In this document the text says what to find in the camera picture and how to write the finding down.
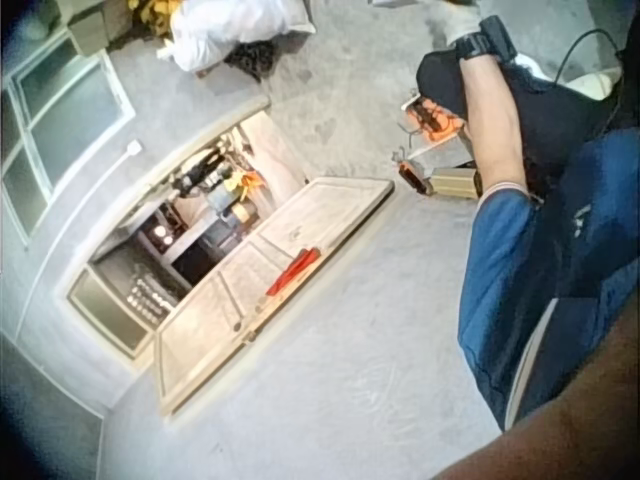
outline white glove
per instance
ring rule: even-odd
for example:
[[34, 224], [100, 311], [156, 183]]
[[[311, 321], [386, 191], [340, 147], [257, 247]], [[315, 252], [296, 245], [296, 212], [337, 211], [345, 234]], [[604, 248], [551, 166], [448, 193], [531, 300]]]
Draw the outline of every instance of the white glove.
[[429, 20], [442, 28], [447, 45], [470, 33], [480, 31], [480, 7], [476, 2], [471, 5], [454, 5], [445, 0], [421, 0], [429, 6]]

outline black wristwatch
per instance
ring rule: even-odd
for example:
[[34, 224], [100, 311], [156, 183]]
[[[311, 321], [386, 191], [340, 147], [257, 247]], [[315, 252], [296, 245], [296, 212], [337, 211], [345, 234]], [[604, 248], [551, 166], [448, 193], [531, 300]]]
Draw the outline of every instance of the black wristwatch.
[[497, 15], [480, 22], [480, 31], [456, 40], [456, 57], [469, 60], [480, 55], [495, 55], [500, 63], [511, 62], [518, 51], [509, 37], [509, 32]]
[[456, 40], [456, 59], [469, 60], [480, 55], [493, 54], [493, 46], [489, 37], [482, 32], [475, 32]]

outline gray floor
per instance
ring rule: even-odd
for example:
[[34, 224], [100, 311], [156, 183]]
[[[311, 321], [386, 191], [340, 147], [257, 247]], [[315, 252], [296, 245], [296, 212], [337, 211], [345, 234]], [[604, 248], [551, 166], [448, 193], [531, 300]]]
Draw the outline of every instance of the gray floor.
[[[604, 15], [602, 3], [484, 5], [553, 73], [594, 23], [623, 37], [621, 13]], [[439, 41], [424, 7], [324, 0], [311, 11], [318, 34], [282, 58], [265, 85], [271, 115], [310, 176], [398, 180], [389, 158], [407, 142], [396, 126], [399, 105], [415, 87], [420, 58]], [[598, 42], [576, 55], [575, 73], [610, 64]], [[418, 198], [399, 183], [255, 345], [177, 417], [158, 415], [145, 374], [105, 421], [101, 479], [418, 479], [491, 440], [498, 429], [456, 345], [473, 210], [471, 202]]]

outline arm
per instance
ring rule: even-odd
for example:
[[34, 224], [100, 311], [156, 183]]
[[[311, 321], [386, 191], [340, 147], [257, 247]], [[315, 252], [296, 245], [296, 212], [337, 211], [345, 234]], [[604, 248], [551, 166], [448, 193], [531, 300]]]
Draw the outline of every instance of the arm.
[[526, 190], [518, 112], [496, 60], [490, 55], [461, 60], [460, 69], [484, 191], [501, 182]]
[[567, 389], [441, 479], [601, 479], [638, 461], [638, 294]]

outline open door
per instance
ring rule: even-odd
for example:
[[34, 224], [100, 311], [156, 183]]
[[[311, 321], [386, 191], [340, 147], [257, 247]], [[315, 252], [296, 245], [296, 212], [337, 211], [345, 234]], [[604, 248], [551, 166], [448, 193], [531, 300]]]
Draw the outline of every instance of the open door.
[[[185, 297], [156, 335], [163, 414], [177, 410], [245, 344], [392, 192], [393, 182], [319, 178], [292, 197]], [[275, 296], [269, 287], [298, 256], [320, 258]]]

